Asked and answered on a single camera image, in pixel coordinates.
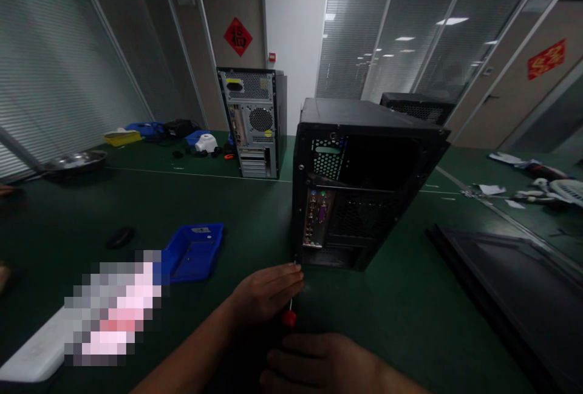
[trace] black computer mouse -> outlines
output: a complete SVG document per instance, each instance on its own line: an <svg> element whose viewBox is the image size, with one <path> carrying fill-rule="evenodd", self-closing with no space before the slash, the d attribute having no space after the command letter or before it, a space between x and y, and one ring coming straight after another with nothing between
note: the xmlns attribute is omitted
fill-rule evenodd
<svg viewBox="0 0 583 394"><path fill-rule="evenodd" d="M119 250L121 247L126 246L134 237L135 230L131 227L120 228L114 235L109 238L105 247L108 250Z"/></svg>

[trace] red screwdriver handle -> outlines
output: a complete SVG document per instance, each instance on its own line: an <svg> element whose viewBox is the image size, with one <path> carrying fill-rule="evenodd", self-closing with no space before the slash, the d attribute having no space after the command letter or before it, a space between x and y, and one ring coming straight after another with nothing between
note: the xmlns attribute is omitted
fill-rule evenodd
<svg viewBox="0 0 583 394"><path fill-rule="evenodd" d="M281 322L288 327L295 327L298 316L292 310L285 310L281 316Z"/></svg>

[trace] metal bowl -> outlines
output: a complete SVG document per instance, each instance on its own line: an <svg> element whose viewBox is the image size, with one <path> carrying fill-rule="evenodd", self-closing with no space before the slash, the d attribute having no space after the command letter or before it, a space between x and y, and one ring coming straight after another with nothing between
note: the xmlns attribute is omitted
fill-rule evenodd
<svg viewBox="0 0 583 394"><path fill-rule="evenodd" d="M86 151L58 157L44 164L44 169L62 175L90 172L105 166L105 151Z"/></svg>

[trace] screwdriver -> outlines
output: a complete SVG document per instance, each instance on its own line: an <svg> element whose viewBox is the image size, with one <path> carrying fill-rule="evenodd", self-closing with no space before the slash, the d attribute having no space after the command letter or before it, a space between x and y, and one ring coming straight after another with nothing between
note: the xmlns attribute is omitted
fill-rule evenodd
<svg viewBox="0 0 583 394"><path fill-rule="evenodd" d="M290 300L290 307L281 314L281 323L289 328L294 328L298 319L298 316L292 310L292 302L293 299Z"/></svg>

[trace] green workbench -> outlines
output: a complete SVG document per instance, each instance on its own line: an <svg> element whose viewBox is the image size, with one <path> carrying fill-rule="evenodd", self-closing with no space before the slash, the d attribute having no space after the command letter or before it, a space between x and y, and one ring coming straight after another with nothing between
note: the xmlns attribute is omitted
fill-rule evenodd
<svg viewBox="0 0 583 394"><path fill-rule="evenodd" d="M217 136L219 143L226 139ZM176 146L134 143L101 147L109 152L105 169L65 185L28 182L21 186L24 195L1 202L0 259L13 277L0 295L0 362L63 305L83 274L97 270L97 262L122 262L128 251L162 249L180 225L222 222L228 235L209 280L169 287L125 366L63 367L47 382L0 385L0 390L127 392L245 276L288 262L294 138L288 140L279 181L242 179L235 160L176 159L171 155ZM500 166L499 180L482 180L477 176L484 175L485 165L501 164L476 154L472 174L466 159L466 150L452 148L443 169L464 183L504 185L504 177L517 176ZM527 207L535 213L535 206ZM305 288L295 299L298 330L344 333L436 393L533 392L424 235L434 224L524 237L434 171L366 272L304 267ZM136 229L131 244L106 250L105 241L126 225Z"/></svg>

